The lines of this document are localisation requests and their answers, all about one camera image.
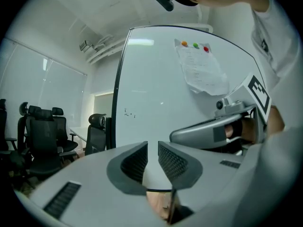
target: chair seat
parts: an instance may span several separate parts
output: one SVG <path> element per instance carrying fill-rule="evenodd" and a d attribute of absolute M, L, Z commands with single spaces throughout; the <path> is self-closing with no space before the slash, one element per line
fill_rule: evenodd
<path fill-rule="evenodd" d="M 59 156 L 37 158 L 35 157 L 29 169 L 31 175 L 52 175 L 61 169 Z"/>
<path fill-rule="evenodd" d="M 62 147 L 63 152 L 68 152 L 75 149 L 78 146 L 78 143 L 71 140 L 65 140 L 65 141 L 58 141 L 57 146 Z"/>

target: marker board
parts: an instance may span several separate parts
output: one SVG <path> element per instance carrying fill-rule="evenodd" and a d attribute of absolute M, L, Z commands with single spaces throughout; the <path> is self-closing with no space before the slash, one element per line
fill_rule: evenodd
<path fill-rule="evenodd" d="M 213 34 L 179 26 L 146 26 L 130 30 L 119 64 L 113 99 L 113 143 L 116 147 L 148 141 L 149 179 L 145 185 L 169 185 L 158 171 L 158 141 L 169 134 L 214 117 L 224 97 L 195 94 L 184 80 L 174 40 L 209 43 L 230 82 L 230 91 L 252 72 L 263 83 L 254 58 Z"/>

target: black ventilation grille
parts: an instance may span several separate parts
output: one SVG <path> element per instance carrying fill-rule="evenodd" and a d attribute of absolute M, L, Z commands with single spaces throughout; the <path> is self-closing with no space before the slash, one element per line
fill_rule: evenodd
<path fill-rule="evenodd" d="M 232 162 L 232 161 L 227 161 L 227 160 L 221 161 L 220 164 L 225 165 L 225 166 L 230 166 L 230 167 L 233 167 L 233 168 L 237 168 L 237 169 L 241 165 L 240 163 Z"/>
<path fill-rule="evenodd" d="M 158 145 L 159 163 L 177 190 L 190 188 L 202 174 L 201 163 L 165 142 L 159 141 Z"/>
<path fill-rule="evenodd" d="M 80 187 L 80 184 L 68 182 L 45 206 L 44 211 L 59 219 Z"/>
<path fill-rule="evenodd" d="M 129 178 L 142 184 L 143 174 L 147 165 L 147 145 L 126 157 L 121 163 L 121 170 Z"/>
<path fill-rule="evenodd" d="M 123 193 L 146 195 L 142 181 L 147 162 L 147 142 L 134 144 L 133 148 L 109 161 L 108 179 Z"/>

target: shirt sleeve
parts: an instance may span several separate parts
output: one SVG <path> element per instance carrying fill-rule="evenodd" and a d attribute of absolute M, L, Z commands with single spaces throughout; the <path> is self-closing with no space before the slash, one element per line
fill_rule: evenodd
<path fill-rule="evenodd" d="M 276 0 L 269 0 L 266 12 L 252 11 L 255 28 L 251 38 L 262 63 L 269 92 L 302 63 L 302 44 L 298 31 Z"/>

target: orange magnet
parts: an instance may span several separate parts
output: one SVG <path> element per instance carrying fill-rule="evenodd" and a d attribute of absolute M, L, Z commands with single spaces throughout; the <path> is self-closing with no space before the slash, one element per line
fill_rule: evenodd
<path fill-rule="evenodd" d="M 186 41 L 182 41 L 181 44 L 182 44 L 183 46 L 187 46 L 187 42 L 186 42 Z"/>

